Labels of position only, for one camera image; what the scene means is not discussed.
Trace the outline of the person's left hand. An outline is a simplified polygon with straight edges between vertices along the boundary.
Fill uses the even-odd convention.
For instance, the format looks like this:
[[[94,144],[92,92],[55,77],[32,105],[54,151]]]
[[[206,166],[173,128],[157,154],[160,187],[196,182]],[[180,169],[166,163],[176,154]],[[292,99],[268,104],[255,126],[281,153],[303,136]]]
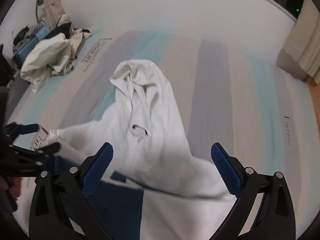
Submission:
[[[18,198],[21,194],[21,177],[10,177],[5,180],[3,177],[0,178],[0,188],[4,191],[9,191],[12,198]]]

